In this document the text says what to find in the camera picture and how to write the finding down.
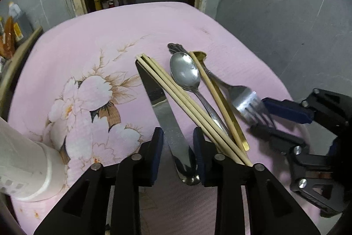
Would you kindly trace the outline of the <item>large dark oil jug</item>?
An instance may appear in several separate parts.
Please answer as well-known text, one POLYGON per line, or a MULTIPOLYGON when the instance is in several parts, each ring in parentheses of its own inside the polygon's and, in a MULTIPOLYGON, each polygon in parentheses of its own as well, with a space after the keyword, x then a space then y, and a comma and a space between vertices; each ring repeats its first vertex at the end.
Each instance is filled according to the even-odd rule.
POLYGON ((33 33, 30 21, 26 13, 14 2, 8 5, 8 15, 13 18, 16 43, 21 44, 33 33))

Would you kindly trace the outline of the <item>wooden chopstick crossing spoons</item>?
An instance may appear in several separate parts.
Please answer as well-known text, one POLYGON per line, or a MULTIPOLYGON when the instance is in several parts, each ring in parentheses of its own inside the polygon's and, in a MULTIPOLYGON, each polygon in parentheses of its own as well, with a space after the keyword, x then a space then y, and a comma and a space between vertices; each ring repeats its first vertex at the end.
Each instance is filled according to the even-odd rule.
POLYGON ((215 89, 214 89, 214 86, 212 84, 212 82, 210 81, 210 78, 209 76, 206 74, 205 70, 203 69, 203 67, 200 65, 200 62, 198 61, 198 59, 195 57, 194 53, 191 51, 189 52, 189 55, 191 56, 191 58, 193 59, 193 61, 195 62, 197 68, 199 69, 200 71, 200 75, 204 81, 204 83, 206 84, 206 86, 208 87, 208 90, 210 91, 213 99, 215 100, 216 102, 216 105, 218 106, 224 120, 225 120, 225 123, 227 125, 227 127, 229 128, 230 130, 230 134, 233 136, 237 146, 244 152, 244 154, 246 154, 246 151, 245 149, 243 148, 243 145, 242 145, 242 142, 239 138, 239 134, 236 130, 236 128, 234 127, 232 121, 231 121, 231 118, 229 117, 229 114, 227 113, 223 103, 221 102, 218 94, 216 93, 215 89))

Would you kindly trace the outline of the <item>red white bottle on floor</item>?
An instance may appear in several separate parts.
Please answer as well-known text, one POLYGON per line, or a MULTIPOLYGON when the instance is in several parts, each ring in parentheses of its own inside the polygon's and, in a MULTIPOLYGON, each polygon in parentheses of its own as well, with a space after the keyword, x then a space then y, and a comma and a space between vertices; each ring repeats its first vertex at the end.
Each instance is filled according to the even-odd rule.
POLYGON ((109 8, 117 7, 119 5, 118 0, 108 0, 107 3, 109 8))

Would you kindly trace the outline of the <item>steel table knife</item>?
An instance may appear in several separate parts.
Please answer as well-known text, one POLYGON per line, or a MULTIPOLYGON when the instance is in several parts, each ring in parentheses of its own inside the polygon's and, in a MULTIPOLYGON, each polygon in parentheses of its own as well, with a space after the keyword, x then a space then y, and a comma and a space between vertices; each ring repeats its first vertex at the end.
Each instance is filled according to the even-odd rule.
POLYGON ((200 183, 200 178, 196 156, 181 132, 162 86, 138 60, 136 61, 136 68, 159 126, 163 130, 179 178, 187 185, 197 185, 200 183))

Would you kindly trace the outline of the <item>white plastic utensil holder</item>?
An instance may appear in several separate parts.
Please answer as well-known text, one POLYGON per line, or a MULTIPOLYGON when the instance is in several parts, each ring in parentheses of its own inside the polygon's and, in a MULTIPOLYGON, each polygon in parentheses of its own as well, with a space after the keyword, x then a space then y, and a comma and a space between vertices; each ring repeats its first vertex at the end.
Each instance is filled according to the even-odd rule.
POLYGON ((1 193, 23 202, 46 200, 58 194, 65 181, 59 152, 34 142, 1 119, 1 193))

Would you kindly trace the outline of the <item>steel fork ornate handle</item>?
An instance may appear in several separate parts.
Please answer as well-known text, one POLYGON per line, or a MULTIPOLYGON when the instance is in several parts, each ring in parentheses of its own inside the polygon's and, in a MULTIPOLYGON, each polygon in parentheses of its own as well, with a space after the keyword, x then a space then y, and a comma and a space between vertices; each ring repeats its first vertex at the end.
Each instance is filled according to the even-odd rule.
MULTIPOLYGON (((169 43, 168 50, 171 54, 176 52, 185 52, 189 55, 189 53, 180 44, 169 43)), ((255 91, 252 91, 250 88, 244 86, 231 86, 222 81, 207 68, 205 72, 211 77, 211 79, 220 84, 220 86, 227 91, 230 106, 235 108, 249 125, 259 123, 262 125, 275 127, 274 121, 272 120, 267 108, 255 91)))

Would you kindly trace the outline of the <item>oval steel spoon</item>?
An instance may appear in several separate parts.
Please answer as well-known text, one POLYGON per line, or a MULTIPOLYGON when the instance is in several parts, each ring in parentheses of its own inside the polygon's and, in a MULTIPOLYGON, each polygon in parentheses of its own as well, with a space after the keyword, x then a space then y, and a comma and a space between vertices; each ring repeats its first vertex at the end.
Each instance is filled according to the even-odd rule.
POLYGON ((195 62, 185 52, 176 52, 171 56, 170 69, 174 81, 186 91, 190 91, 198 97, 204 108, 216 123, 216 125, 223 130, 230 138, 233 138, 229 129, 220 118, 214 108, 208 103, 205 97, 199 92, 200 85, 200 71, 196 67, 195 62))

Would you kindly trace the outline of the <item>orange snack packet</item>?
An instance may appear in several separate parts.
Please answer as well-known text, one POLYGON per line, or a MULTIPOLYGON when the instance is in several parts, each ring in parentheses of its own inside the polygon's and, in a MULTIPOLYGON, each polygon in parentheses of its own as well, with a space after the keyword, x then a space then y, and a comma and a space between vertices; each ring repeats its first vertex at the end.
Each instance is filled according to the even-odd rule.
POLYGON ((3 41, 4 57, 6 59, 11 59, 15 53, 15 41, 14 41, 14 26, 13 18, 9 16, 5 24, 3 41))

